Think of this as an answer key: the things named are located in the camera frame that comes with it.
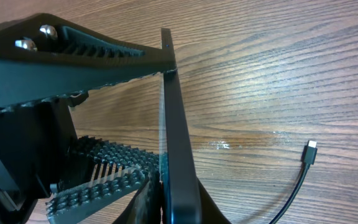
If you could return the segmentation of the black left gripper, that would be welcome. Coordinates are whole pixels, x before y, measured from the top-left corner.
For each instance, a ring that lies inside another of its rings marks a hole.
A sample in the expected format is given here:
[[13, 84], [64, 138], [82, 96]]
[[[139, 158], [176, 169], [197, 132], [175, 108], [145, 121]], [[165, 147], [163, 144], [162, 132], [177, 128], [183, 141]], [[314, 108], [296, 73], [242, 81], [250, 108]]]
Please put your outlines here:
[[94, 137], [77, 138], [75, 98], [0, 108], [0, 223], [25, 223], [40, 198], [50, 223], [79, 223], [149, 179], [159, 156]]

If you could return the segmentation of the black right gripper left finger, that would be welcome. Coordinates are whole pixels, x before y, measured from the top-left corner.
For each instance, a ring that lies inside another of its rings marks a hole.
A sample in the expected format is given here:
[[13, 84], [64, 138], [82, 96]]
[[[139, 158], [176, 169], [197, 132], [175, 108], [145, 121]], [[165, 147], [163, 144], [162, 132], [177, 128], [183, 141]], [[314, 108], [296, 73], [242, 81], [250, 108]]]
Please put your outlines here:
[[149, 179], [112, 224], [160, 224], [160, 189], [159, 180]]

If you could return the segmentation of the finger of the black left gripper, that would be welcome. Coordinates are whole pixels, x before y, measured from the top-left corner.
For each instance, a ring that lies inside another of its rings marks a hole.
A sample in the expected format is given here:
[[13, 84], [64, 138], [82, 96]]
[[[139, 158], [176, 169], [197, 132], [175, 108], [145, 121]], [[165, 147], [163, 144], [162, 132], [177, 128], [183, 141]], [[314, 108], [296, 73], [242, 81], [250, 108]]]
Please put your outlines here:
[[123, 42], [47, 13], [0, 23], [0, 108], [34, 104], [176, 69], [162, 48]]

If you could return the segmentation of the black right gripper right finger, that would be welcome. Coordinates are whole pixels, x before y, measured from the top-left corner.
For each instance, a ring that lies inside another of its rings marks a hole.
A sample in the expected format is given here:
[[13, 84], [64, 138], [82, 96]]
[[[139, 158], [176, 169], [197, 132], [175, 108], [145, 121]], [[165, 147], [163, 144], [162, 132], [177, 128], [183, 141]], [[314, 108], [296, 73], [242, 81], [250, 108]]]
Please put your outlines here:
[[230, 224], [231, 222], [223, 215], [214, 200], [197, 179], [197, 212], [199, 224]]

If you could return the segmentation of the blue Samsung Galaxy smartphone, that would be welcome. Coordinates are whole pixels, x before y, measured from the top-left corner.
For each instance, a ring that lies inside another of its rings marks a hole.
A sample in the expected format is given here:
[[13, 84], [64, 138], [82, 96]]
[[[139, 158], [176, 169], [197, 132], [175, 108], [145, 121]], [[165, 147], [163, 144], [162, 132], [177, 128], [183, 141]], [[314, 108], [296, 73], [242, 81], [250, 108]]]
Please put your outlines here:
[[163, 222], [201, 223], [201, 196], [191, 149], [170, 29], [161, 29], [162, 50], [173, 70], [162, 73], [160, 85], [160, 180]]

